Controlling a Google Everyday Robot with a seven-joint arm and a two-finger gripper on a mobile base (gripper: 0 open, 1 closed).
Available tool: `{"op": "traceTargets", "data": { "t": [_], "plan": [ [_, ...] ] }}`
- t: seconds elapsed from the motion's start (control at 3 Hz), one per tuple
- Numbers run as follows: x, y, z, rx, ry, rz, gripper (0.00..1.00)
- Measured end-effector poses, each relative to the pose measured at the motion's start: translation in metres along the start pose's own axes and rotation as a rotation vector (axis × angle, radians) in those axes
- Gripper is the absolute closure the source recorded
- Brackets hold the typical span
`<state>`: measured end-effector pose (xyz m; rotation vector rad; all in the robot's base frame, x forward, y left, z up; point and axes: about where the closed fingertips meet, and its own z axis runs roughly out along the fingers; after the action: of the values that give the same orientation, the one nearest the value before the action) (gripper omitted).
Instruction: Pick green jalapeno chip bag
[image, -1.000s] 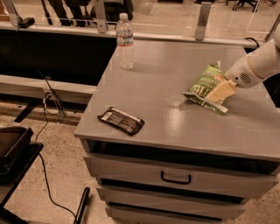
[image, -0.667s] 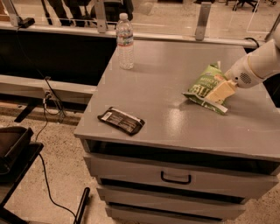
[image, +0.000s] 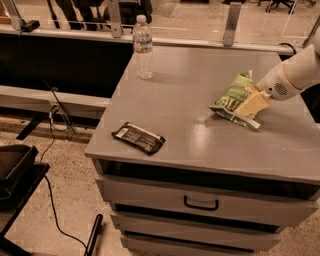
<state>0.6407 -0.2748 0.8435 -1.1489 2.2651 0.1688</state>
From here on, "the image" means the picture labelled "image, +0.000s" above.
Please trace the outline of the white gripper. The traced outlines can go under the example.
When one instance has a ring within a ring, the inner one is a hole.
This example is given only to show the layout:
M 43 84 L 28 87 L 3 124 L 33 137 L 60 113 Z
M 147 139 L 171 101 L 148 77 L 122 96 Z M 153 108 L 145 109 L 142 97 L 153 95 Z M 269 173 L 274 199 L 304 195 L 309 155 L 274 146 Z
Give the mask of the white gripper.
M 239 105 L 235 113 L 254 119 L 261 110 L 269 106 L 271 98 L 276 101 L 285 101 L 299 95 L 302 90 L 294 87 L 289 81 L 285 67 L 286 62 L 281 62 L 268 71 L 257 83 L 261 92 L 252 93 Z

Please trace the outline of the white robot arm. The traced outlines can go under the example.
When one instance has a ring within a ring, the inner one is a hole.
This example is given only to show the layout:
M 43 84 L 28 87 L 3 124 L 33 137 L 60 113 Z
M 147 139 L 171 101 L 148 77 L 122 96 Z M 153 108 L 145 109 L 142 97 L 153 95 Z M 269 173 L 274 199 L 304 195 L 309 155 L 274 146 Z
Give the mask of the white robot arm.
M 273 67 L 254 92 L 235 112 L 253 119 L 271 100 L 285 101 L 320 83 L 320 28 L 311 43 L 289 59 Z

